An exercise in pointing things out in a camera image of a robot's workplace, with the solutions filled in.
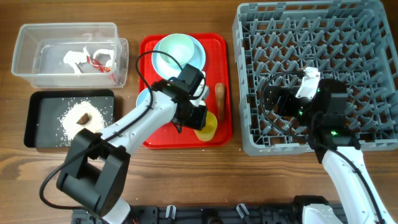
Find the light blue plate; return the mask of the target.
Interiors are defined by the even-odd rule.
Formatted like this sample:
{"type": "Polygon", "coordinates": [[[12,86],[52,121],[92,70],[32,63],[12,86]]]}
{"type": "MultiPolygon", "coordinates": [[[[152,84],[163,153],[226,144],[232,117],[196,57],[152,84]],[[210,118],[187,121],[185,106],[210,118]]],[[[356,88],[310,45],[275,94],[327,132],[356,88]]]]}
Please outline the light blue plate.
{"type": "MultiPolygon", "coordinates": [[[[181,65],[183,68],[186,65],[192,65],[199,70],[203,70],[206,62],[206,53],[205,49],[203,48],[202,44],[192,36],[188,35],[189,38],[193,40],[194,43],[194,54],[193,57],[184,65],[181,65]]],[[[155,45],[154,50],[159,51],[159,44],[160,41],[155,45]]],[[[161,58],[160,53],[153,53],[152,54],[152,65],[155,71],[164,79],[169,79],[171,77],[177,77],[181,71],[180,67],[173,68],[168,66],[161,58]]]]}

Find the small blue bowl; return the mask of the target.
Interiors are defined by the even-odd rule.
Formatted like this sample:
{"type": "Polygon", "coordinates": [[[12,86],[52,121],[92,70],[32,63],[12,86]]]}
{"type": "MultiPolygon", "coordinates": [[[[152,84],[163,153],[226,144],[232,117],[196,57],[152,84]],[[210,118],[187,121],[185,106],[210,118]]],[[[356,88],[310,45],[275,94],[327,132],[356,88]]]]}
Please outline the small blue bowl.
{"type": "Polygon", "coordinates": [[[145,88],[137,96],[136,107],[140,105],[148,105],[150,103],[150,91],[145,88]]]}

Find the carrot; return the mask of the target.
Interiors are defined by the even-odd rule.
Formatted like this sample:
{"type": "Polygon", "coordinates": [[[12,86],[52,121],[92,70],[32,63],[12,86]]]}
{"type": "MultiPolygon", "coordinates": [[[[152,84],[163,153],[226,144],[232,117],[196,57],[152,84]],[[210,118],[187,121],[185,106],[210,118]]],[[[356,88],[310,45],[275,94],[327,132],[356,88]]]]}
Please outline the carrot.
{"type": "Polygon", "coordinates": [[[215,85],[216,105],[218,110],[218,119],[220,121],[224,120],[225,91],[225,85],[223,83],[217,83],[215,85]]]}

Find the green bowl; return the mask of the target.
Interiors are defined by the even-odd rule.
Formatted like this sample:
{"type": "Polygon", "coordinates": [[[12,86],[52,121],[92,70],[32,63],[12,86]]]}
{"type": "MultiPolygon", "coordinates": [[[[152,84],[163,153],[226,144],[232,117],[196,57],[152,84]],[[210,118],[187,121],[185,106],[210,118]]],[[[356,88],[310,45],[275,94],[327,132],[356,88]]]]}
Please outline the green bowl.
{"type": "Polygon", "coordinates": [[[173,68],[178,68],[178,64],[186,64],[193,57],[194,49],[193,40],[186,34],[170,34],[164,37],[159,44],[159,51],[167,53],[176,60],[175,62],[167,55],[160,55],[162,60],[173,68]]]}

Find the yellow cup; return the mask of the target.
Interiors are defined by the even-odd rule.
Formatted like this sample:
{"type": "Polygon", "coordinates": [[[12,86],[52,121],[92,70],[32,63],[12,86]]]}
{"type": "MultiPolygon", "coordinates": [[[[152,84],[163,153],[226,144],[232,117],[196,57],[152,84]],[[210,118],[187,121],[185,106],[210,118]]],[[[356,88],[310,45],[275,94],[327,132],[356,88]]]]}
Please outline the yellow cup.
{"type": "Polygon", "coordinates": [[[205,126],[201,130],[194,130],[194,132],[199,140],[207,142],[213,139],[217,127],[218,121],[216,116],[212,112],[207,111],[205,126]]]}

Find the red snack wrapper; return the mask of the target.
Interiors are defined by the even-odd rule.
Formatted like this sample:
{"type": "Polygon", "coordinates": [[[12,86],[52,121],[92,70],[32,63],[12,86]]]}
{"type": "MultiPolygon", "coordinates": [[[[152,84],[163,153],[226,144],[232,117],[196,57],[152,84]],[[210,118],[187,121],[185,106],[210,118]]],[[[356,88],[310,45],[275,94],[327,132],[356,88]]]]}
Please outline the red snack wrapper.
{"type": "MultiPolygon", "coordinates": [[[[107,66],[105,66],[105,65],[103,65],[103,64],[101,64],[101,63],[99,63],[99,61],[97,61],[97,60],[95,60],[95,59],[93,59],[93,58],[91,58],[91,57],[89,57],[89,56],[87,56],[86,59],[87,59],[87,62],[88,62],[92,67],[94,67],[95,69],[99,70],[101,73],[108,73],[108,72],[111,71],[111,69],[110,69],[109,67],[107,67],[107,66]]],[[[114,73],[108,75],[108,78],[109,78],[110,80],[114,81],[115,83],[117,82],[117,78],[116,78],[116,76],[115,76],[114,73]]]]}

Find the brown food scrap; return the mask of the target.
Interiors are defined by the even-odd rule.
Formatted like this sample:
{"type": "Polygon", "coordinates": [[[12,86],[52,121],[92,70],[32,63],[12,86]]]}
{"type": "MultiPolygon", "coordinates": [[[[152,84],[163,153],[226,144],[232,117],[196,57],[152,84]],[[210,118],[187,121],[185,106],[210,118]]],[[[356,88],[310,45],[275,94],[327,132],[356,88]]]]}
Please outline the brown food scrap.
{"type": "Polygon", "coordinates": [[[84,126],[91,121],[91,116],[88,113],[83,114],[76,122],[80,126],[84,126]]]}

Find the white rice pile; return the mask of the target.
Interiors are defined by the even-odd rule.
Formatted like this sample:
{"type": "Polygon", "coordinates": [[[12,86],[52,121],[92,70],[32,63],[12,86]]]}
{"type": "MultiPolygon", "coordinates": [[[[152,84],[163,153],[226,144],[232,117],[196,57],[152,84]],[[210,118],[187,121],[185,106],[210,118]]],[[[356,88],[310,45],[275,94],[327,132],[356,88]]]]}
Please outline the white rice pile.
{"type": "Polygon", "coordinates": [[[105,124],[106,121],[101,114],[101,111],[97,107],[93,106],[88,100],[75,103],[60,117],[60,125],[63,135],[65,136],[64,139],[67,141],[71,141],[82,129],[88,129],[95,133],[103,129],[105,124]],[[84,126],[80,126],[76,122],[85,113],[88,113],[91,116],[91,121],[84,126]]]}

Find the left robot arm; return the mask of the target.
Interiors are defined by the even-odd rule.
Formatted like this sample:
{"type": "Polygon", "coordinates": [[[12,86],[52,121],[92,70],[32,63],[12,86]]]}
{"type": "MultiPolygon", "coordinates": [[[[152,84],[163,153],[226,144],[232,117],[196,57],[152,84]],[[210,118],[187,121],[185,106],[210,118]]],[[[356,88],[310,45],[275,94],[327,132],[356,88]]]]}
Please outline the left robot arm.
{"type": "Polygon", "coordinates": [[[121,198],[130,157],[163,125],[173,122],[201,130],[208,90],[204,74],[185,65],[178,75],[152,84],[149,99],[119,121],[93,133],[82,129],[74,137],[60,171],[57,188],[106,223],[132,223],[131,206],[121,198]]]}

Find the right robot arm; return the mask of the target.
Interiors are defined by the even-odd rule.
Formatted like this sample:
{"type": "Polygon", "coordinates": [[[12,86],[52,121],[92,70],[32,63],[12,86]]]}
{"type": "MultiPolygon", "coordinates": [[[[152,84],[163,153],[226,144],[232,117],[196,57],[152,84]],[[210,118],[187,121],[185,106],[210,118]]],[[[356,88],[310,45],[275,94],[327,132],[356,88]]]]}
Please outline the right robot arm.
{"type": "Polygon", "coordinates": [[[278,115],[307,127],[305,142],[330,176],[349,223],[393,223],[364,164],[358,138],[345,125],[347,101],[346,85],[333,79],[310,87],[309,96],[270,83],[261,93],[263,111],[276,108],[278,115]]]}

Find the grey dishwasher rack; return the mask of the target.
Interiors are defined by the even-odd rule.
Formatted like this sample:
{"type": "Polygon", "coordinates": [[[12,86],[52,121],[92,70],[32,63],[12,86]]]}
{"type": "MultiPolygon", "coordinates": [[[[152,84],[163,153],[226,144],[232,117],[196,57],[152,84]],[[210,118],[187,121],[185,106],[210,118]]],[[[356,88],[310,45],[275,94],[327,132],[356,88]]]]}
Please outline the grey dishwasher rack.
{"type": "Polygon", "coordinates": [[[243,3],[233,22],[243,149],[250,156],[301,154],[307,129],[260,106],[261,88],[299,85],[295,71],[316,67],[344,82],[346,125],[364,151],[397,148],[397,49],[380,1],[243,3]]]}

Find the clear plastic bin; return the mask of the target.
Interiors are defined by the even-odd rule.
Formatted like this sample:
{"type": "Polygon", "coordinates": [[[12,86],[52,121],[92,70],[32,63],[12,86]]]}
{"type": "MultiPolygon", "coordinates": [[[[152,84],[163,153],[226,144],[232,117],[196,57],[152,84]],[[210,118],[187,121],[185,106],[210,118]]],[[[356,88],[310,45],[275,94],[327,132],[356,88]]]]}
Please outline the clear plastic bin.
{"type": "Polygon", "coordinates": [[[25,24],[11,72],[35,88],[122,88],[128,41],[112,22],[25,24]]]}

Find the black plastic tray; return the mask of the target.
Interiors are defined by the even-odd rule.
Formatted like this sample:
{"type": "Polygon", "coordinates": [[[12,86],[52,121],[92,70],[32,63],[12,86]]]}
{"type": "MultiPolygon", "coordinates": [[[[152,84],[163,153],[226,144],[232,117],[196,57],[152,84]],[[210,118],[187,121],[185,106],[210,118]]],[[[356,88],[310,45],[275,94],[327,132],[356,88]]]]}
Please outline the black plastic tray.
{"type": "Polygon", "coordinates": [[[63,120],[73,108],[91,106],[90,110],[101,114],[103,126],[108,126],[114,121],[115,102],[113,91],[107,89],[35,92],[29,102],[24,145],[37,149],[69,147],[73,134],[67,134],[63,120]]]}

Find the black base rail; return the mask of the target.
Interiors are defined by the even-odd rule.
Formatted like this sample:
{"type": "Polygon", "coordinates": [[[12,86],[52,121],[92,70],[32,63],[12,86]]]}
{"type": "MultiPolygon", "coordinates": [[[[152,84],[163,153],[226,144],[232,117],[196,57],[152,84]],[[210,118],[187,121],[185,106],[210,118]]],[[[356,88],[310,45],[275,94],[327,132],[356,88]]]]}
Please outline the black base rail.
{"type": "Polygon", "coordinates": [[[134,206],[124,223],[191,224],[191,223],[299,223],[292,209],[281,207],[252,207],[243,203],[235,207],[167,207],[134,206]]]}

